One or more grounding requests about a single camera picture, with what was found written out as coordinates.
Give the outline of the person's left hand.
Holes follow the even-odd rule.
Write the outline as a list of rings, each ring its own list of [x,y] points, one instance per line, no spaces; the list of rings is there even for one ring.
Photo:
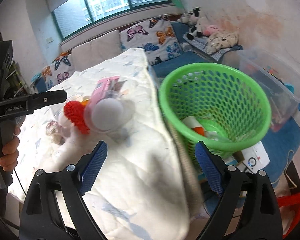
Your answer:
[[[11,141],[9,141],[2,148],[3,156],[0,158],[0,167],[5,172],[11,172],[15,169],[18,164],[17,158],[19,157],[18,146],[20,140],[18,135],[20,134],[20,127],[16,126],[14,135]]]

